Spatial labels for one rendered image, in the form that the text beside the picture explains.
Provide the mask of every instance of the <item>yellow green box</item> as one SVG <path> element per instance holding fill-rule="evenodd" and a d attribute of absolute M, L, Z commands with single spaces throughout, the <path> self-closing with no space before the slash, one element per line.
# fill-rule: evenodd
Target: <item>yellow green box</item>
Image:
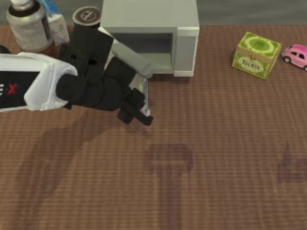
<path fill-rule="evenodd" d="M 282 45 L 246 32 L 236 47 L 232 66 L 261 79 L 267 79 Z"/>

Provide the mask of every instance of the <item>pink toy car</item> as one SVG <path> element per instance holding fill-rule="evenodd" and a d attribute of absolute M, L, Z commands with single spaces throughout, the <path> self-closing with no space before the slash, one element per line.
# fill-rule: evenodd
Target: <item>pink toy car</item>
<path fill-rule="evenodd" d="M 285 62 L 291 63 L 307 71 L 307 47 L 306 46 L 303 46 L 300 44 L 294 44 L 286 48 L 282 52 L 282 57 Z"/>

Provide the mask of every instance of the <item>can lid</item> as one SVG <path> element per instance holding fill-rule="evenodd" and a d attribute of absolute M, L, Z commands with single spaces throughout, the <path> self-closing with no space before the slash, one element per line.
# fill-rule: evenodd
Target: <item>can lid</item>
<path fill-rule="evenodd" d="M 27 4 L 30 0 L 11 0 L 13 5 L 24 5 Z"/>
<path fill-rule="evenodd" d="M 77 9 L 73 13 L 74 23 L 84 26 L 93 26 L 100 23 L 101 10 L 94 6 L 85 6 Z"/>

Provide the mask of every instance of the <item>brown tabletop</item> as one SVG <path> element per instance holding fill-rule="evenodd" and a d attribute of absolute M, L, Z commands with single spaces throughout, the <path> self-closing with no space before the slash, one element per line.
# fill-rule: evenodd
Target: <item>brown tabletop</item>
<path fill-rule="evenodd" d="M 303 230 L 307 73 L 231 67 L 250 31 L 283 47 L 307 26 L 204 26 L 195 77 L 154 76 L 150 127 L 117 113 L 0 114 L 0 230 Z M 0 43 L 18 52 L 6 26 Z"/>

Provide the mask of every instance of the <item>gray background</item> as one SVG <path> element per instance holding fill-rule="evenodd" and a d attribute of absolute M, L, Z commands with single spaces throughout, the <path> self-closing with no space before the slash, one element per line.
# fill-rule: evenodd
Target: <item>gray background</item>
<path fill-rule="evenodd" d="M 102 7 L 101 0 L 55 0 L 71 23 L 82 6 Z M 6 23 L 10 0 L 0 0 L 0 23 Z M 307 0 L 198 0 L 201 24 L 307 24 Z"/>

